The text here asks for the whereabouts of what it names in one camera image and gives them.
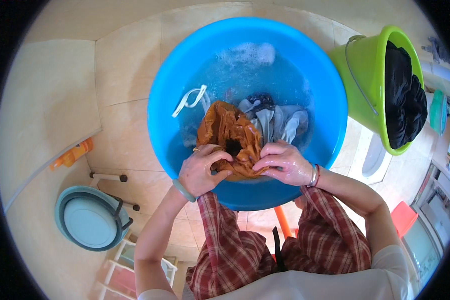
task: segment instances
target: white shirt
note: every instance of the white shirt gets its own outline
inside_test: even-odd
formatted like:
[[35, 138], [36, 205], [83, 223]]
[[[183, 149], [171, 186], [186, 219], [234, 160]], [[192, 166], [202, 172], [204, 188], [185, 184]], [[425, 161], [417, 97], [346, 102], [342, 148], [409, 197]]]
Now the white shirt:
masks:
[[[401, 300], [407, 298], [407, 284], [408, 269], [403, 250], [397, 245], [390, 245], [373, 256], [371, 269], [365, 271], [339, 275], [301, 271], [273, 273], [233, 292], [211, 299]], [[162, 289], [144, 291], [138, 297], [138, 300], [158, 299], [178, 298]]]

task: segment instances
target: white strap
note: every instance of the white strap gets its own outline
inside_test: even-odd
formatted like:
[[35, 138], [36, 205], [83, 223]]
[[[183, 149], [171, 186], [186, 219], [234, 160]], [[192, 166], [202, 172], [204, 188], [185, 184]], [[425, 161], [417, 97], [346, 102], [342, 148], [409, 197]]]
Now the white strap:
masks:
[[[207, 107], [207, 110], [208, 110], [208, 107], [210, 107], [210, 98], [205, 92], [206, 89], [207, 89], [207, 86], [202, 84], [199, 89], [198, 88], [194, 88], [192, 90], [189, 90], [183, 96], [182, 100], [180, 101], [180, 103], [176, 107], [175, 111], [172, 114], [172, 117], [176, 118], [179, 115], [180, 111], [183, 109], [183, 107], [186, 107], [186, 108], [189, 108], [189, 109], [194, 108], [197, 105], [197, 103], [202, 99], [202, 97], [204, 98], [204, 100], [202, 102], [203, 109], [205, 109], [205, 107]], [[196, 92], [196, 91], [198, 91], [198, 95], [195, 98], [195, 101], [192, 104], [188, 104], [187, 100], [189, 99], [190, 94], [193, 93], [193, 92]]]

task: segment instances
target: hand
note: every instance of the hand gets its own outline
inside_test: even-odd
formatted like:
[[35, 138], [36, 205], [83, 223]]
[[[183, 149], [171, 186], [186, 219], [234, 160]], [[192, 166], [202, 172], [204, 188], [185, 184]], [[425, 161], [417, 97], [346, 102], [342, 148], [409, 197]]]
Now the hand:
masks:
[[213, 152], [214, 144], [198, 146], [198, 150], [185, 159], [178, 174], [178, 181], [194, 197], [201, 196], [217, 186], [227, 176], [232, 175], [232, 171], [223, 170], [212, 175], [210, 167], [220, 159], [233, 161], [232, 155], [225, 151]]
[[264, 171], [261, 175], [275, 178], [282, 183], [290, 185], [307, 185], [312, 178], [312, 165], [303, 158], [299, 150], [286, 141], [267, 143], [260, 152], [261, 159], [253, 166], [258, 171], [263, 167], [272, 168]]

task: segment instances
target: jade bangle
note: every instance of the jade bangle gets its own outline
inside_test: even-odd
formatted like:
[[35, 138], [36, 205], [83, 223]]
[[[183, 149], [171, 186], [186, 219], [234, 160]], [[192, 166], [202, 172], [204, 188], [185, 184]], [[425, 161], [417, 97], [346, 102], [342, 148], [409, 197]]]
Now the jade bangle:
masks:
[[186, 198], [186, 200], [192, 203], [197, 201], [198, 198], [193, 197], [193, 195], [190, 194], [190, 192], [183, 187], [183, 185], [180, 183], [178, 179], [173, 179], [172, 183], [175, 186], [175, 188]]

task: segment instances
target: red string bracelet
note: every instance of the red string bracelet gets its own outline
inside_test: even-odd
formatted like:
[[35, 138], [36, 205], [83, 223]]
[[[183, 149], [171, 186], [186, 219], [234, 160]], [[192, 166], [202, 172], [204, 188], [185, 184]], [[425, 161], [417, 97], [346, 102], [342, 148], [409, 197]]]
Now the red string bracelet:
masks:
[[318, 184], [318, 180], [320, 179], [320, 166], [318, 164], [315, 164], [315, 167], [317, 168], [317, 181], [315, 182], [315, 186]]

